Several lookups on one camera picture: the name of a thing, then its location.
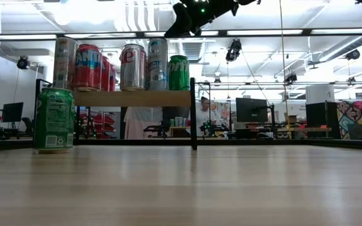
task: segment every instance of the fluorescent light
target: fluorescent light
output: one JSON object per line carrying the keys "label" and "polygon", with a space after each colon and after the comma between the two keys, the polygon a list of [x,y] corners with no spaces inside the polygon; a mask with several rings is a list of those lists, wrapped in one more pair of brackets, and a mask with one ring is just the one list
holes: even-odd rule
{"label": "fluorescent light", "polygon": [[146,37],[164,37],[165,32],[145,32]]}
{"label": "fluorescent light", "polygon": [[170,43],[215,43],[216,40],[207,40],[207,39],[177,39],[170,40]]}
{"label": "fluorescent light", "polygon": [[[283,30],[284,35],[299,35],[302,30]],[[281,30],[227,31],[227,35],[282,35]]]}
{"label": "fluorescent light", "polygon": [[314,35],[324,34],[362,34],[362,28],[355,29],[314,29],[311,31]]}
{"label": "fluorescent light", "polygon": [[56,35],[0,35],[0,40],[54,40]]}
{"label": "fluorescent light", "polygon": [[0,0],[0,4],[41,4],[43,0]]}
{"label": "fluorescent light", "polygon": [[203,36],[216,36],[218,35],[219,32],[218,31],[202,31]]}
{"label": "fluorescent light", "polygon": [[105,33],[105,34],[71,34],[69,38],[134,38],[135,33]]}
{"label": "fluorescent light", "polygon": [[122,49],[120,49],[120,48],[102,48],[102,51],[104,53],[112,53],[112,52],[120,53],[122,51]]}

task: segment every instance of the sprite can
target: sprite can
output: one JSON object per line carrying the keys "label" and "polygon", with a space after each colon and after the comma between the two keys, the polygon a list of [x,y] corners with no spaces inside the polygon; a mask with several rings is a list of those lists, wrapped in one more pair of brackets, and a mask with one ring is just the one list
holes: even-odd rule
{"label": "sprite can", "polygon": [[189,62],[186,56],[174,55],[168,63],[168,89],[189,90]]}
{"label": "sprite can", "polygon": [[44,88],[37,98],[35,149],[66,152],[73,146],[75,100],[66,89]]}

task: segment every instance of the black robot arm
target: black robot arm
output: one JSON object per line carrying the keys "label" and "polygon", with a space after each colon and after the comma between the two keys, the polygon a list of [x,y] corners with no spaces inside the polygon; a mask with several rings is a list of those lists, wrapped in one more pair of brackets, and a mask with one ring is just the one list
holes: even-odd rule
{"label": "black robot arm", "polygon": [[231,11],[235,16],[239,4],[244,6],[257,0],[180,1],[181,3],[177,3],[173,6],[177,19],[165,33],[164,37],[166,38],[189,36],[190,32],[199,36],[202,33],[200,30],[201,26],[211,23],[214,19],[228,11]]}

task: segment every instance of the computer monitor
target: computer monitor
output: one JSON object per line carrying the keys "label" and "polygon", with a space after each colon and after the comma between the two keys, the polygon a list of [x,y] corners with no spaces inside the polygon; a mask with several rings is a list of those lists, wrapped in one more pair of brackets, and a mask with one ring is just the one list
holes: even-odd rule
{"label": "computer monitor", "polygon": [[266,100],[236,98],[238,122],[268,122]]}
{"label": "computer monitor", "polygon": [[3,122],[20,122],[22,120],[23,102],[4,104]]}

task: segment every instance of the aluminum can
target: aluminum can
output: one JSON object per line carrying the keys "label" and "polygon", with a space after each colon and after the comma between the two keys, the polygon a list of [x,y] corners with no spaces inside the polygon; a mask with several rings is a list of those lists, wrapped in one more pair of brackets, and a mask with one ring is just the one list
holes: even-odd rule
{"label": "aluminum can", "polygon": [[114,92],[116,90],[116,68],[114,65],[110,65],[110,92]]}
{"label": "aluminum can", "polygon": [[125,45],[120,60],[120,89],[122,91],[144,90],[147,63],[145,49],[137,44]]}
{"label": "aluminum can", "polygon": [[94,45],[80,45],[76,51],[75,77],[72,86],[78,91],[101,89],[102,54]]}
{"label": "aluminum can", "polygon": [[103,57],[103,68],[101,72],[101,91],[110,91],[111,64],[108,57]]}
{"label": "aluminum can", "polygon": [[174,55],[168,63],[168,89],[189,90],[189,62],[186,56]]}
{"label": "aluminum can", "polygon": [[75,100],[67,89],[44,88],[37,98],[35,149],[68,150],[73,146]]}
{"label": "aluminum can", "polygon": [[168,43],[152,38],[148,47],[148,90],[168,90]]}
{"label": "aluminum can", "polygon": [[55,40],[53,87],[72,89],[78,46],[78,42],[71,38],[57,38]]}

